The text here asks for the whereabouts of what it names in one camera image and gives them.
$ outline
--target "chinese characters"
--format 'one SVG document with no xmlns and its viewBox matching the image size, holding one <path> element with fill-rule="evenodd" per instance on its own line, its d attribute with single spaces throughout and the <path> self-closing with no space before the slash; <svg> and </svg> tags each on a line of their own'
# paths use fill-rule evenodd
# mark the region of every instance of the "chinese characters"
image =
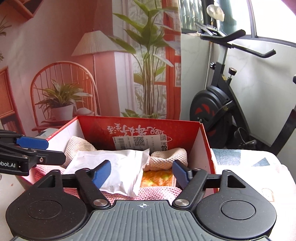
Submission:
<svg viewBox="0 0 296 241">
<path fill-rule="evenodd" d="M 164 131 L 156 129 L 155 127 L 141 127 L 141 125 L 138 126 L 132 126 L 128 127 L 127 125 L 123 125 L 121 127 L 121 124 L 114 123 L 114 126 L 107 126 L 107 130 L 110 134 L 118 134 L 122 133 L 123 136 L 145 136 L 148 135 L 163 135 Z"/>
</svg>

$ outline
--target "barcode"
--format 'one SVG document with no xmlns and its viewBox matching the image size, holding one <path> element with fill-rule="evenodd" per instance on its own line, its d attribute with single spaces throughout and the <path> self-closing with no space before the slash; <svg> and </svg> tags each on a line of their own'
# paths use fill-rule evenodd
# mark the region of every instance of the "barcode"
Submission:
<svg viewBox="0 0 296 241">
<path fill-rule="evenodd" d="M 125 150 L 126 149 L 126 144 L 124 143 L 124 139 L 123 138 L 118 138 L 118 143 L 120 145 L 121 150 Z"/>
<path fill-rule="evenodd" d="M 133 137 L 135 146 L 145 146 L 144 137 Z"/>
<path fill-rule="evenodd" d="M 166 135 L 160 135 L 160 140 L 161 141 L 166 141 Z"/>
</svg>

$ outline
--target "wicker chair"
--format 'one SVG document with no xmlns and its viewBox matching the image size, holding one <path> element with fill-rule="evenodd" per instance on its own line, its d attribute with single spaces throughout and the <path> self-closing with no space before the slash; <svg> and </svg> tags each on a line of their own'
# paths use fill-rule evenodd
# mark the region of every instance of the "wicker chair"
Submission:
<svg viewBox="0 0 296 241">
<path fill-rule="evenodd" d="M 51 80 L 55 80 L 59 84 L 77 83 L 85 93 L 92 95 L 92 97 L 83 97 L 83 102 L 77 102 L 77 109 L 85 107 L 91 110 L 94 115 L 101 114 L 98 92 L 91 73 L 80 64 L 59 61 L 40 70 L 31 83 L 30 94 L 36 124 L 32 131 L 41 132 L 46 128 L 60 128 L 67 122 L 54 121 L 50 109 L 45 110 L 44 107 L 35 105 L 45 98 L 41 89 L 53 88 Z"/>
</svg>

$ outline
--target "metal screw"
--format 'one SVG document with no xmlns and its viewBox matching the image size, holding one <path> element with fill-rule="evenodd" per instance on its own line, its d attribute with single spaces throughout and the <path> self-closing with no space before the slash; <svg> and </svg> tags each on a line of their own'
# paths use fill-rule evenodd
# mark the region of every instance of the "metal screw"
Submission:
<svg viewBox="0 0 296 241">
<path fill-rule="evenodd" d="M 185 206 L 188 206 L 188 205 L 189 205 L 189 201 L 186 200 L 186 199 L 177 199 L 177 200 L 175 201 L 175 204 L 176 204 L 177 206 L 180 206 L 180 207 L 185 207 Z"/>
<path fill-rule="evenodd" d="M 107 200 L 105 199 L 96 199 L 94 200 L 94 205 L 97 207 L 103 207 L 106 206 L 108 204 Z"/>
</svg>

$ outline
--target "pink wall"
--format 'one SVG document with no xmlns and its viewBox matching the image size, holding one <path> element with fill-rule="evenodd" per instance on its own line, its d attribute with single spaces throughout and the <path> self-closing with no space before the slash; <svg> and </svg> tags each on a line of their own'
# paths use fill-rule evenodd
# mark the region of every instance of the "pink wall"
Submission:
<svg viewBox="0 0 296 241">
<path fill-rule="evenodd" d="M 0 38 L 8 66 L 13 97 L 28 136 L 36 133 L 30 100 L 30 84 L 35 74 L 56 61 L 73 61 L 93 72 L 92 57 L 71 57 L 84 33 L 93 28 L 112 34 L 112 1 L 44 0 L 34 18 L 26 20 L 8 3 L 0 5 L 0 17 L 7 15 L 11 28 Z M 96 54 L 99 100 L 102 115 L 119 115 L 114 53 Z"/>
<path fill-rule="evenodd" d="M 282 0 L 294 14 L 296 14 L 296 1 L 295 0 Z"/>
</svg>

